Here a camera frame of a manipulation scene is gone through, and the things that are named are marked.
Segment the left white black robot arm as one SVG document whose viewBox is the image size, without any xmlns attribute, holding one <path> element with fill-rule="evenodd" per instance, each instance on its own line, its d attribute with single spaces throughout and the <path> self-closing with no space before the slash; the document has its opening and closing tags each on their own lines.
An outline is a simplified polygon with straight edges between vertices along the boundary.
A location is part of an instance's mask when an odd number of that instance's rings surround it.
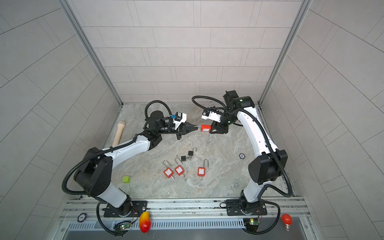
<svg viewBox="0 0 384 240">
<path fill-rule="evenodd" d="M 117 223 L 113 229 L 107 228 L 100 216 L 100 205 L 96 215 L 101 227 L 114 237 L 123 237 L 130 226 L 140 218 L 139 211 L 131 197 L 111 182 L 112 171 L 129 158 L 152 150 L 162 140 L 163 134 L 174 134 L 177 139 L 199 129 L 186 121 L 183 113 L 172 114 L 169 106 L 160 100 L 149 102 L 145 107 L 144 130 L 132 140 L 115 147 L 99 150 L 91 148 L 82 161 L 76 164 L 64 177 L 62 190 L 69 195 L 85 195 L 95 198 L 99 204 L 107 204 L 105 211 L 119 217 L 133 214 L 132 221 Z"/>
</svg>

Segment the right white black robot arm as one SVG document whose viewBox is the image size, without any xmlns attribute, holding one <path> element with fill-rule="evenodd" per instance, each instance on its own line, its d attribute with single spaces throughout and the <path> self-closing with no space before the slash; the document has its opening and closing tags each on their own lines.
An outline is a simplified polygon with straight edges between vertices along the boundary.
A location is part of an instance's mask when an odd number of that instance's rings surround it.
<svg viewBox="0 0 384 240">
<path fill-rule="evenodd" d="M 244 232 L 252 235 L 266 234 L 277 225 L 281 208 L 276 203 L 262 199 L 264 192 L 270 188 L 286 198 L 294 195 L 292 183 L 285 170 L 288 155 L 285 150 L 279 150 L 267 134 L 251 97 L 239 97 L 236 91 L 229 91 L 223 98 L 224 102 L 206 97 L 207 100 L 220 104 L 219 107 L 204 107 L 197 102 L 199 96 L 193 96 L 192 102 L 204 110 L 205 117 L 211 113 L 219 115 L 220 119 L 214 119 L 211 124 L 210 134 L 227 134 L 229 126 L 235 124 L 236 121 L 240 121 L 241 126 L 245 129 L 256 157 L 249 163 L 251 179 L 241 192 L 239 208 L 245 215 L 256 214 L 261 217 L 261 207 L 275 206 L 278 210 L 277 217 L 269 228 L 259 231 L 259 219 L 247 219 L 246 221 Z"/>
</svg>

